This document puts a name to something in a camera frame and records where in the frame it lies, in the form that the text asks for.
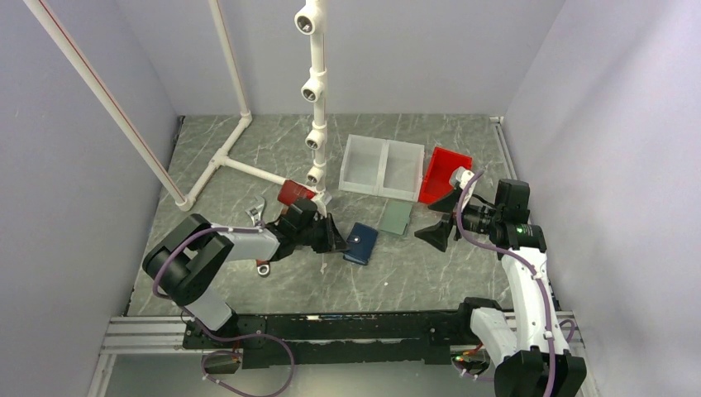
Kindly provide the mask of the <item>blue leather card holder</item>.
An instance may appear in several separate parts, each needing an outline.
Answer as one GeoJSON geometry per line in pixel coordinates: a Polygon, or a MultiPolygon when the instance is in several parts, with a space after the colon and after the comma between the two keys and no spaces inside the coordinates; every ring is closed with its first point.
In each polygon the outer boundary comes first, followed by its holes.
{"type": "Polygon", "coordinates": [[[368,225],[356,222],[346,239],[348,249],[343,259],[357,265],[367,265],[378,239],[378,231],[368,225]]]}

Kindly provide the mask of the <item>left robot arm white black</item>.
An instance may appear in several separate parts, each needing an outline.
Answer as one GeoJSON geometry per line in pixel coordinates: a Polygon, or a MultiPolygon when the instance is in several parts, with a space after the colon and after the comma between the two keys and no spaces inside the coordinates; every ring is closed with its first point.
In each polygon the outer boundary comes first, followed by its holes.
{"type": "Polygon", "coordinates": [[[298,248],[317,254],[347,251],[348,244],[331,214],[323,215],[308,198],[299,198],[273,222],[231,227],[187,216],[142,261],[153,280],[152,292],[192,314],[216,347],[238,336],[238,315],[211,286],[227,261],[280,261],[298,248]]]}

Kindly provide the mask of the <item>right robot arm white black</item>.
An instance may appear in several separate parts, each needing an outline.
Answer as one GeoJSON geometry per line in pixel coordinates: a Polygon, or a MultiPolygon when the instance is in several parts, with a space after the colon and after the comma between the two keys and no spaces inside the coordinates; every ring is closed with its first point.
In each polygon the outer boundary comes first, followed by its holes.
{"type": "Polygon", "coordinates": [[[511,289],[515,325],[490,299],[466,299],[455,331],[466,343],[477,341],[495,365],[492,382],[497,396],[576,396],[584,385],[584,358],[570,349],[557,318],[547,274],[547,245],[541,227],[529,222],[530,186],[501,179],[493,202],[473,205],[481,176],[459,168],[450,177],[453,190],[430,204],[441,221],[415,233],[440,251],[448,239],[464,239],[496,253],[511,289]]]}

